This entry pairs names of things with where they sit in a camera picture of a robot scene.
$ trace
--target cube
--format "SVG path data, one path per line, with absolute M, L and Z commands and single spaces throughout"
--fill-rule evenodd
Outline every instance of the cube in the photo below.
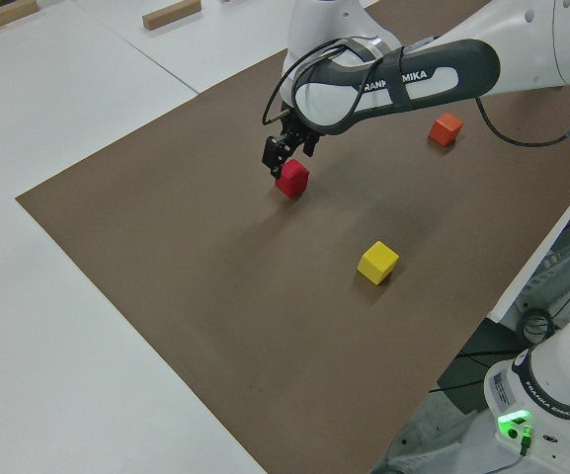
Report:
M 441 146 L 450 146 L 455 142 L 464 123 L 450 113 L 442 114 L 434 121 L 430 138 Z
M 306 190 L 308 170 L 295 160 L 289 160 L 283 166 L 281 176 L 276 180 L 276 187 L 289 198 L 295 198 Z
M 380 284 L 394 270 L 399 256 L 383 242 L 376 242 L 362 256 L 357 270 L 374 284 Z

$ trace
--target brown table surface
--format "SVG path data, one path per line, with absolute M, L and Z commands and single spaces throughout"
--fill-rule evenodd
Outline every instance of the brown table surface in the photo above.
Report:
M 483 2 L 381 1 L 404 42 Z M 309 188 L 261 163 L 278 54 L 18 198 L 270 474 L 365 473 L 570 204 L 570 140 L 507 145 L 471 102 L 325 137 Z M 527 140 L 570 124 L 570 88 L 490 98 Z M 457 144 L 433 120 L 465 121 Z M 356 271 L 382 240 L 390 281 Z

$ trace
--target green light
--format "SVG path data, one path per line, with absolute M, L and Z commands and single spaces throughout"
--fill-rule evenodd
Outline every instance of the green light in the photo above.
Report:
M 500 425 L 504 425 L 508 422 L 511 422 L 513 420 L 527 420 L 530 416 L 530 412 L 527 410 L 519 410 L 517 412 L 514 413 L 510 413 L 508 415 L 502 415 L 500 418 L 498 418 L 498 423 Z

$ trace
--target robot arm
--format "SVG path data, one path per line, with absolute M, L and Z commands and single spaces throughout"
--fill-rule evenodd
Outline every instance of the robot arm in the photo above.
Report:
M 304 143 L 310 156 L 321 135 L 363 119 L 569 85 L 570 0 L 492 0 L 446 35 L 409 47 L 359 0 L 297 0 L 288 46 L 284 129 L 263 156 L 276 177 L 295 147 Z

